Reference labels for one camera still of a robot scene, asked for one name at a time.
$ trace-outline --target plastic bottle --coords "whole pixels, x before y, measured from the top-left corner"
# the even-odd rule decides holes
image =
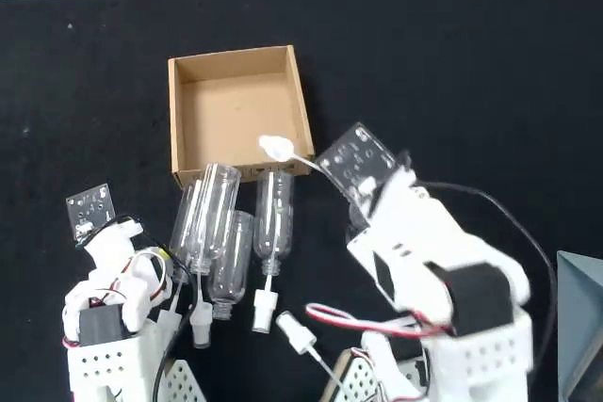
[[[264,289],[255,291],[253,331],[270,332],[278,294],[272,292],[272,277],[281,270],[281,260],[291,250],[293,233],[293,176],[285,171],[260,175],[255,207],[253,247],[266,275]]]
[[[214,302],[214,319],[228,320],[233,305],[245,294],[252,253],[253,216],[235,211],[228,244],[213,262],[209,275],[209,296]]]
[[[192,247],[192,233],[195,225],[195,213],[201,200],[202,186],[203,181],[195,178],[184,188],[171,233],[170,250],[186,265],[198,261],[198,255],[195,248]],[[186,277],[181,274],[182,272],[177,270],[177,273],[176,279],[186,282]]]
[[[221,164],[205,167],[192,238],[197,259],[191,269],[200,275],[209,274],[211,260],[226,248],[240,180],[241,173],[234,167]]]
[[[262,272],[272,277],[291,251],[293,231],[293,176],[286,171],[264,171],[258,180],[253,248],[262,260]]]

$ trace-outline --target black cloth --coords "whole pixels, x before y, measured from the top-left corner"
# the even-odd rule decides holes
[[[480,187],[557,249],[601,256],[603,11],[595,0],[0,0],[0,393],[68,400],[61,309],[91,270],[73,249],[65,197],[109,182],[118,212],[167,241],[179,202],[170,174],[167,59],[295,45],[315,146],[363,121],[418,175]],[[253,211],[254,185],[238,205]],[[440,196],[470,232],[529,274],[536,345],[546,270],[487,203]],[[369,319],[394,313],[346,252],[347,205],[319,174],[299,178],[295,243],[275,280],[334,363],[359,335],[310,321],[319,301]],[[326,377],[284,335],[251,332],[252,262],[212,346],[177,349],[217,400],[317,400]],[[553,338],[530,400],[556,397]]]

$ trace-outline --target cardboard box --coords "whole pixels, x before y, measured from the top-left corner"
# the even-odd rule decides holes
[[[253,181],[264,169],[301,175],[297,161],[271,161],[258,146],[263,134],[291,139],[295,152],[314,158],[293,46],[172,58],[171,171],[180,186],[212,162]]]

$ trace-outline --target bottle cap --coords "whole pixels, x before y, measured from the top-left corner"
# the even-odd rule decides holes
[[[253,331],[258,333],[270,333],[272,313],[276,308],[279,295],[276,292],[257,289],[255,291],[255,315],[253,316]]]
[[[211,303],[200,301],[190,317],[192,341],[195,348],[206,348],[210,344],[212,306]]]

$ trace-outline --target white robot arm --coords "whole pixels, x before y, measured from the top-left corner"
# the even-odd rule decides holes
[[[415,183],[410,169],[393,174],[368,227],[349,242],[350,253],[396,311],[419,312],[433,324],[451,326],[451,333],[421,339],[430,356],[431,402],[527,401],[531,321],[520,308],[530,298],[526,273],[463,231]],[[492,308],[506,311],[506,318],[488,318]],[[421,397],[398,371],[386,337],[366,332],[363,348],[388,400]]]

